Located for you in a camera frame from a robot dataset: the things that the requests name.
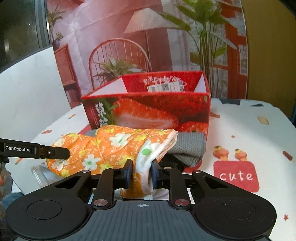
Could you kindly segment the white cartoon tablecloth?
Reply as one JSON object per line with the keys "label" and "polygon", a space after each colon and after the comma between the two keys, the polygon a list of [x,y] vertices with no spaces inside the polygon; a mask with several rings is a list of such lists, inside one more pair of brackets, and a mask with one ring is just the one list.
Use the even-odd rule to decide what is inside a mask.
{"label": "white cartoon tablecloth", "polygon": [[271,240],[295,240],[295,127],[280,109],[212,99],[198,169],[269,200],[277,213]]}

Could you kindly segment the living room backdrop poster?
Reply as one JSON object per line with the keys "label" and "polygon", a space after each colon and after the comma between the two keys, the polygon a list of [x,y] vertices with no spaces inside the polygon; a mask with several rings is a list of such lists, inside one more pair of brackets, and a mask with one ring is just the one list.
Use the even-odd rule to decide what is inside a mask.
{"label": "living room backdrop poster", "polygon": [[213,97],[245,98],[248,48],[240,1],[47,1],[50,35],[68,45],[83,95],[109,80],[106,50],[151,72],[204,71]]}

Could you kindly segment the red strawberry cardboard box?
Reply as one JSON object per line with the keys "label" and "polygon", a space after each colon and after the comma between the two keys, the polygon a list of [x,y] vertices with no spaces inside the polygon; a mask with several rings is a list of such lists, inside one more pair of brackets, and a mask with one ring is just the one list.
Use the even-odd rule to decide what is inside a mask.
{"label": "red strawberry cardboard box", "polygon": [[[148,92],[150,85],[182,81],[184,92]],[[208,133],[211,94],[202,71],[123,75],[82,97],[92,129],[104,125]]]}

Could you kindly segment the orange floral oven mitt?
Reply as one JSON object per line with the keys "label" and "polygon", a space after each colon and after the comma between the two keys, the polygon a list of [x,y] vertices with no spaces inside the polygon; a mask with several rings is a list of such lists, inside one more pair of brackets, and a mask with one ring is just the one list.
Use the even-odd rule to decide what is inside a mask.
{"label": "orange floral oven mitt", "polygon": [[107,125],[92,136],[68,133],[55,141],[53,147],[67,148],[69,158],[47,159],[53,173],[66,178],[80,171],[101,174],[109,168],[122,168],[132,160],[132,183],[129,188],[118,188],[116,196],[148,200],[155,193],[149,173],[152,161],[161,161],[177,142],[174,129],[161,130]]}

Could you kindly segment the grey mesh cloth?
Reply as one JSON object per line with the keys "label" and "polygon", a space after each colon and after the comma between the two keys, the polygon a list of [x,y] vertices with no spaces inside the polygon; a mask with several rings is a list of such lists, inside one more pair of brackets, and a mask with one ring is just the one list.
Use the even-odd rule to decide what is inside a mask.
{"label": "grey mesh cloth", "polygon": [[122,166],[132,159],[137,173],[147,171],[153,160],[160,161],[166,154],[186,166],[196,166],[206,149],[203,133],[179,133],[174,129],[136,130],[109,125],[89,131],[84,138],[88,152],[100,158],[102,164]]}

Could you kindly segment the white barcode label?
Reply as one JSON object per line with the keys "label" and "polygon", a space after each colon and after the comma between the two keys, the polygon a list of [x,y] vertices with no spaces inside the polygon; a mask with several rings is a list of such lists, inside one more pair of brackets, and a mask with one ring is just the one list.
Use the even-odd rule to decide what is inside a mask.
{"label": "white barcode label", "polygon": [[184,83],[182,81],[167,82],[150,85],[147,87],[148,92],[184,92]]}

